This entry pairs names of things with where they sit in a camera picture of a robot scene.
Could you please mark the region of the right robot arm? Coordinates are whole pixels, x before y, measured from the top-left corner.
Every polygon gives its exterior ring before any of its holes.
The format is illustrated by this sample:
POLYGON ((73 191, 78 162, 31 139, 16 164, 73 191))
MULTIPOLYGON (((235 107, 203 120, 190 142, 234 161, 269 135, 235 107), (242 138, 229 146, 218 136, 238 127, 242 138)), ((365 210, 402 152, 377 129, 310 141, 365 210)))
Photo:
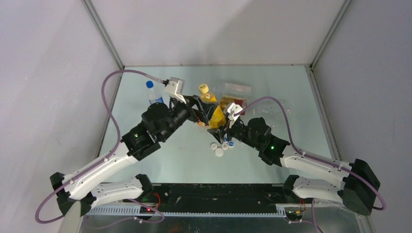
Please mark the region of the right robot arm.
POLYGON ((247 125, 238 119, 231 127, 220 126, 214 134, 220 143, 234 138, 252 147, 270 166, 293 168, 316 176, 316 179, 309 179, 290 175, 282 190, 284 200, 289 203, 299 199, 331 200, 363 216, 369 216, 376 208, 380 181, 364 160, 349 163, 294 148, 291 142, 272 135, 271 128, 261 117, 249 120, 247 125))

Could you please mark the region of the solid blue cap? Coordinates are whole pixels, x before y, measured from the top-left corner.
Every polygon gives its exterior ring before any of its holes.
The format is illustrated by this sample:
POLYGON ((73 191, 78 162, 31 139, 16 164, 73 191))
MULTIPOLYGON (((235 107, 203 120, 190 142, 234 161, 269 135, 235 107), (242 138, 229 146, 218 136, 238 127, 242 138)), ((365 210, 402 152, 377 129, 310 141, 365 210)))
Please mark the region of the solid blue cap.
POLYGON ((153 83, 152 81, 147 81, 147 82, 146 82, 146 87, 147 87, 147 88, 150 89, 150 88, 153 88, 153 86, 154 86, 154 83, 153 83))

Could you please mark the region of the yellow cap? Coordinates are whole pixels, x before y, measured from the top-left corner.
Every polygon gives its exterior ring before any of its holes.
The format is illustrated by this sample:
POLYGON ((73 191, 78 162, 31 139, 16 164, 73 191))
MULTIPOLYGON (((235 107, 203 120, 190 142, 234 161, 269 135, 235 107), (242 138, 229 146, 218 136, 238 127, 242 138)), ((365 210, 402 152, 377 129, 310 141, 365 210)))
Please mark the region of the yellow cap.
POLYGON ((208 85, 206 83, 203 83, 203 84, 199 85, 198 90, 202 95, 207 94, 209 92, 209 88, 208 88, 208 85))

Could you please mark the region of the yellow label bottle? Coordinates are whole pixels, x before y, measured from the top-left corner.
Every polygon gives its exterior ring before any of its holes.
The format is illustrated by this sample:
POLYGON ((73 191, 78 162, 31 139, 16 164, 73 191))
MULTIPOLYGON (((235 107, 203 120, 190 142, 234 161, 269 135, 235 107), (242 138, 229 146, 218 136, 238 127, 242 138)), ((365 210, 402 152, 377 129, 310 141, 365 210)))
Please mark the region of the yellow label bottle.
POLYGON ((215 95, 209 90, 209 87, 206 83, 200 84, 198 90, 200 92, 200 99, 202 102, 213 104, 210 109, 211 117, 208 120, 210 128, 217 129, 220 126, 223 126, 226 123, 225 115, 215 95))

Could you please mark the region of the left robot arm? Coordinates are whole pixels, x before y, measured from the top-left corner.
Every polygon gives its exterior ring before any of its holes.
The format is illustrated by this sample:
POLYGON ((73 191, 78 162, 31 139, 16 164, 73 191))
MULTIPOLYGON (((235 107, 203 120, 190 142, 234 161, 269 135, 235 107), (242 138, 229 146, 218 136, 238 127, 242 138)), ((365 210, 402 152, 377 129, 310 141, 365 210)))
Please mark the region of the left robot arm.
POLYGON ((77 201, 81 204, 81 216, 99 205, 118 200, 150 201, 154 187, 147 175, 138 174, 117 183, 105 183, 105 180, 160 149, 160 144, 185 121, 208 123, 219 106, 214 102, 203 102, 198 96, 184 98, 184 103, 172 99, 172 108, 159 102, 151 104, 142 114, 142 121, 120 137, 106 155, 71 174, 56 172, 51 175, 62 215, 66 215, 77 201))

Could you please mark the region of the crushed blue label bottle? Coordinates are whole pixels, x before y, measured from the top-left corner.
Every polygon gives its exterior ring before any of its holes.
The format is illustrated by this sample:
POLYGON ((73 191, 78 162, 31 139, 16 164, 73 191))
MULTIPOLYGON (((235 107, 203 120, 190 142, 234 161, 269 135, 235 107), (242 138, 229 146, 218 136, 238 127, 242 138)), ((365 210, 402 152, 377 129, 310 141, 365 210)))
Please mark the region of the crushed blue label bottle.
POLYGON ((146 87, 146 92, 150 104, 164 103, 162 94, 158 89, 156 89, 156 86, 153 86, 153 88, 150 89, 146 87))

